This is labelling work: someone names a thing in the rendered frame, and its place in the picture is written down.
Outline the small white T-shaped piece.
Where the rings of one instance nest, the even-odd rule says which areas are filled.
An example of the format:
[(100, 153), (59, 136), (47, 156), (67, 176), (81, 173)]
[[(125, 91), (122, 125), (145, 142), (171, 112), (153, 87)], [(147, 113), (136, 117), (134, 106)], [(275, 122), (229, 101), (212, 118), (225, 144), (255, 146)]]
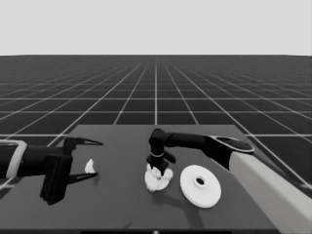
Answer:
[(90, 159), (87, 164), (86, 164), (86, 167), (85, 167), (85, 172), (87, 174), (93, 174), (95, 172), (95, 169), (94, 169), (94, 161), (92, 159)]

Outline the large thick white disc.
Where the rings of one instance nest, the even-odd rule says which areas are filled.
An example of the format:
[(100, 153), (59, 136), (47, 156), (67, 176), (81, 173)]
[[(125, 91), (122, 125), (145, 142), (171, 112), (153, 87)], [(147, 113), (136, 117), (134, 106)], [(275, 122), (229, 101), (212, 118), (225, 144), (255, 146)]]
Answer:
[(199, 208), (212, 208), (221, 197), (221, 186), (216, 176), (208, 169), (191, 165), (180, 174), (179, 185), (183, 195)]

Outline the white round carrier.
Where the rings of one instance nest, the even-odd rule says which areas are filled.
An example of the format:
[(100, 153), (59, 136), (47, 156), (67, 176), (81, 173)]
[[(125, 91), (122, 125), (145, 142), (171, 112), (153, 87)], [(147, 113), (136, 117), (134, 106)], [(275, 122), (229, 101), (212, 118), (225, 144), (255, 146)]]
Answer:
[(159, 190), (165, 189), (169, 185), (169, 183), (170, 183), (170, 180), (163, 179), (163, 177), (161, 179), (154, 179), (151, 176), (151, 173), (148, 172), (148, 171), (146, 171), (145, 175), (144, 175), (145, 184), (146, 184), (147, 180), (156, 180), (158, 182), (158, 186), (157, 186), (157, 189), (155, 191), (159, 191)]

